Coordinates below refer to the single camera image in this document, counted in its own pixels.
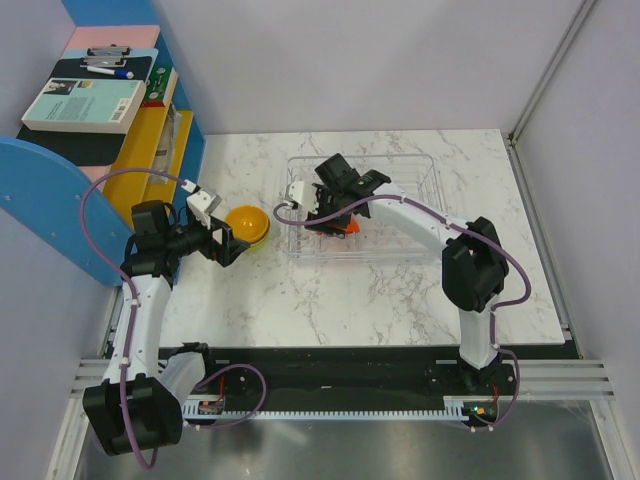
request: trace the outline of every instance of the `marker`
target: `marker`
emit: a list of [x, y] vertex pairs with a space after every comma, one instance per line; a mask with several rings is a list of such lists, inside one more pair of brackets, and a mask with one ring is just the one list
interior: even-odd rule
[[130, 72], [128, 70], [111, 70], [110, 68], [88, 66], [87, 71], [93, 73], [102, 73], [104, 75], [113, 75], [114, 77], [126, 78], [129, 80], [133, 78], [133, 72]]

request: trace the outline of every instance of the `yellow bowl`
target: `yellow bowl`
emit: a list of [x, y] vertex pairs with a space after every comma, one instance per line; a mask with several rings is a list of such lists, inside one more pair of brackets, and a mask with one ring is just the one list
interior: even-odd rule
[[259, 243], [269, 231], [269, 216], [252, 205], [234, 208], [224, 221], [232, 228], [236, 238], [251, 245]]

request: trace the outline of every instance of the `white wire basket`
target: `white wire basket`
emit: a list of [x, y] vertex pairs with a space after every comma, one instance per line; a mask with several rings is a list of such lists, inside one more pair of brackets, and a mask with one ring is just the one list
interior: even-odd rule
[[[318, 183], [320, 179], [314, 169], [327, 157], [293, 157], [287, 161], [286, 185], [302, 180]], [[433, 158], [428, 154], [402, 155], [352, 155], [345, 156], [349, 164], [360, 174], [378, 170], [391, 177], [391, 181], [403, 189], [407, 196], [446, 211], [438, 171]], [[303, 221], [307, 212], [285, 210], [289, 220]], [[304, 227], [286, 227], [285, 250], [296, 261], [322, 262], [408, 262], [433, 261], [434, 253], [395, 228], [382, 223], [355, 217], [360, 232], [346, 238], [328, 237]]]

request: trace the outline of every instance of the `teal book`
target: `teal book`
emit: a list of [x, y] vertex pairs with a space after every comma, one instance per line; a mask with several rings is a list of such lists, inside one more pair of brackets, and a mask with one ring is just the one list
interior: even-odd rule
[[31, 130], [126, 134], [145, 91], [140, 80], [51, 78], [22, 123]]

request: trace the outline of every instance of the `white wall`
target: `white wall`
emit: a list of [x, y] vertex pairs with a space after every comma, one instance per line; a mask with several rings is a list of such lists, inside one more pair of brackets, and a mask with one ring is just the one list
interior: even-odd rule
[[[15, 135], [74, 26], [60, 0], [0, 0], [0, 9], [0, 135]], [[110, 289], [1, 209], [0, 265], [0, 477], [35, 480], [78, 361], [95, 354]]]
[[640, 3], [600, 2], [519, 144], [580, 345], [640, 451]]
[[500, 128], [580, 0], [154, 0], [205, 133]]

